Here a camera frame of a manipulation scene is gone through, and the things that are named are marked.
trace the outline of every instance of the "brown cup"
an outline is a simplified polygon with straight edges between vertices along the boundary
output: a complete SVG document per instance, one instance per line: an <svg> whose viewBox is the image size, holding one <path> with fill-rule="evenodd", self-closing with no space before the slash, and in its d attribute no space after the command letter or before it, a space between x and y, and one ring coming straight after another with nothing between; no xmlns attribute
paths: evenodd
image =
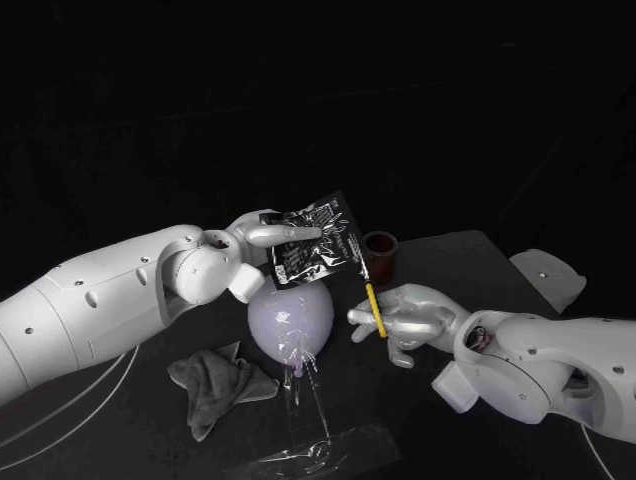
<svg viewBox="0 0 636 480"><path fill-rule="evenodd" d="M370 257L364 263L367 265L371 284L385 285L391 281L393 254L398 242L390 233L381 231L365 233L362 242Z"/></svg>

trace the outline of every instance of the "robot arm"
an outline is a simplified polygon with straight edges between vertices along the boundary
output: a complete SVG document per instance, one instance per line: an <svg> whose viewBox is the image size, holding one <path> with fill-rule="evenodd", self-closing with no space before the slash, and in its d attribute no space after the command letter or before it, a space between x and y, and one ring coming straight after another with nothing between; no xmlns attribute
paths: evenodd
<svg viewBox="0 0 636 480"><path fill-rule="evenodd" d="M427 343L453 355L432 388L458 413L479 397L527 424L556 413L636 443L636 321L550 321L496 311L466 314L420 285L404 285L377 298L391 362L411 366L411 359L396 359L396 345L410 349ZM349 310L348 321L360 324L352 334L360 341L375 328L364 303Z"/></svg>
<svg viewBox="0 0 636 480"><path fill-rule="evenodd" d="M260 212L227 230L178 225L74 257L0 303L0 406L125 353L225 288L249 302L263 248L321 235L260 225Z"/></svg>

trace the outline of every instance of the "barcode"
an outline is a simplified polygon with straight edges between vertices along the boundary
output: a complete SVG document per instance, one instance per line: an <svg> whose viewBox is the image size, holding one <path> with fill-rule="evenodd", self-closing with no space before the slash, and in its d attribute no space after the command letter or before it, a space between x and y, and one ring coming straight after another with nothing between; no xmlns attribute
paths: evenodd
<svg viewBox="0 0 636 480"><path fill-rule="evenodd" d="M287 283L287 277L285 276L283 266L276 265L274 270L276 270L277 283L280 283L280 285L283 285L285 283Z"/></svg>

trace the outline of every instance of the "gray cloth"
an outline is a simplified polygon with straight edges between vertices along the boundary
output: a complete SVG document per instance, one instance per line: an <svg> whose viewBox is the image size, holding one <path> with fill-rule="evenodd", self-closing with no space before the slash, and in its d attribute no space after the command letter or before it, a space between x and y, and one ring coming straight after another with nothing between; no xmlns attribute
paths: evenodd
<svg viewBox="0 0 636 480"><path fill-rule="evenodd" d="M238 346L234 342L215 351L200 350L168 367L171 380L187 390L187 425L197 442L237 403L264 400L277 393L277 381L256 365L234 358Z"/></svg>

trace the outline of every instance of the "black backdrop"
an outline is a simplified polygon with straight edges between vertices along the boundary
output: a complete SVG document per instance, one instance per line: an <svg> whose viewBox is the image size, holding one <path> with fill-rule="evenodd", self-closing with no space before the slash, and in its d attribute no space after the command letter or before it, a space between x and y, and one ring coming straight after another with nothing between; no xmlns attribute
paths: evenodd
<svg viewBox="0 0 636 480"><path fill-rule="evenodd" d="M636 317L636 3L241 25L191 5L0 12L0 300L341 189L362 232L484 230L586 275L567 314Z"/></svg>

